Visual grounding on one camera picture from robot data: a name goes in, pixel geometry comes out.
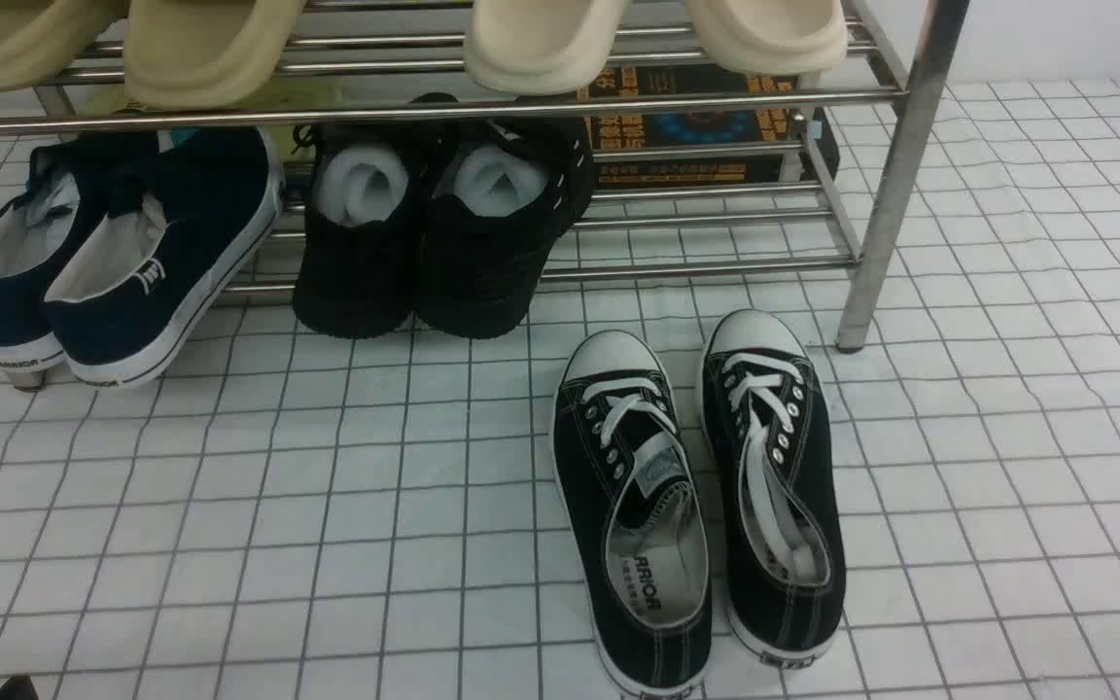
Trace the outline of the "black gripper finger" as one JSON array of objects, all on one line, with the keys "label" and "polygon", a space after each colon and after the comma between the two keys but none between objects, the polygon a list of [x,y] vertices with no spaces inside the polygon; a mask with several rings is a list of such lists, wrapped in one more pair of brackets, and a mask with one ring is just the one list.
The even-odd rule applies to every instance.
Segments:
[{"label": "black gripper finger", "polygon": [[0,700],[39,700],[40,696],[28,675],[13,675],[0,685]]}]

